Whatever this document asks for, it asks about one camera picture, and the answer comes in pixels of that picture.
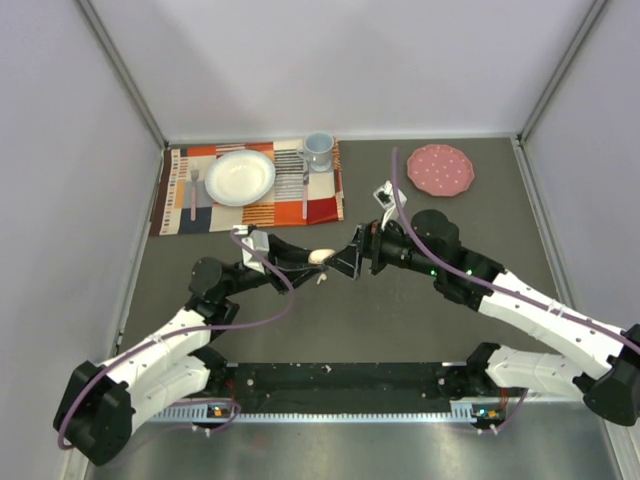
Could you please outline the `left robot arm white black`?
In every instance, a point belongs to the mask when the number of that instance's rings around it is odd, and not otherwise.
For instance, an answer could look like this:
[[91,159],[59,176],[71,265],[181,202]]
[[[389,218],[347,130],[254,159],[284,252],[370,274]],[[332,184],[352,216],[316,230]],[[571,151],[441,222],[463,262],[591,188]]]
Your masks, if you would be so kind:
[[241,260],[197,260],[187,303],[161,328],[110,359],[86,361],[73,370],[53,420],[60,449],[77,449],[92,464],[104,465],[165,408],[192,394],[220,394],[225,370],[196,354],[237,329],[239,307],[231,296],[265,285],[292,295],[323,274],[334,253],[297,247],[261,230],[235,229],[231,238],[241,248]]

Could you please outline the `beige earbud case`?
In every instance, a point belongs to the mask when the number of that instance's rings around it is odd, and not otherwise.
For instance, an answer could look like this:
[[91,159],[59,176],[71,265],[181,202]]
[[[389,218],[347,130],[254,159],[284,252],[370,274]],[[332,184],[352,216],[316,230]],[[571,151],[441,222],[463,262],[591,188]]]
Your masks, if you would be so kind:
[[308,262],[314,265],[323,264],[328,258],[335,254],[333,249],[312,250],[308,256]]

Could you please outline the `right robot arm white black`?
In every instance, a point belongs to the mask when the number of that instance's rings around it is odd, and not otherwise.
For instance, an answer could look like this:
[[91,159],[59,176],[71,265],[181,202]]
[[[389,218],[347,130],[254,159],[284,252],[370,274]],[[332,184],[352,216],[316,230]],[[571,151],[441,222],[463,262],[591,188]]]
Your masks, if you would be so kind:
[[392,265],[428,275],[447,300],[511,325],[552,348],[550,354],[483,344],[467,370],[469,388],[487,396],[499,387],[530,389],[582,401],[621,426],[639,418],[639,328],[591,319],[536,291],[500,263],[461,244],[458,227],[438,210],[416,213],[409,227],[373,221],[325,259],[359,277],[363,260],[377,274]]

